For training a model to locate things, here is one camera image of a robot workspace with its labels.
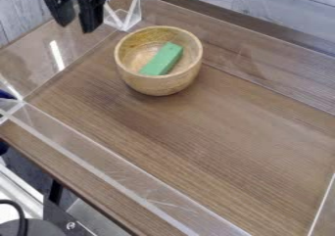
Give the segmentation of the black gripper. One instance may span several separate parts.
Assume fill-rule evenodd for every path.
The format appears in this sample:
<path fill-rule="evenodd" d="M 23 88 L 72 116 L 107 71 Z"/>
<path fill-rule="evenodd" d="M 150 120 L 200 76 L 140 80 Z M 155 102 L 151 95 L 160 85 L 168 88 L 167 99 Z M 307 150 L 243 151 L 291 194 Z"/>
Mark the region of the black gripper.
<path fill-rule="evenodd" d="M 104 0 L 78 0 L 80 6 L 80 24 L 84 33 L 94 32 L 103 23 Z M 62 26 L 75 19 L 72 0 L 44 0 L 51 16 Z"/>

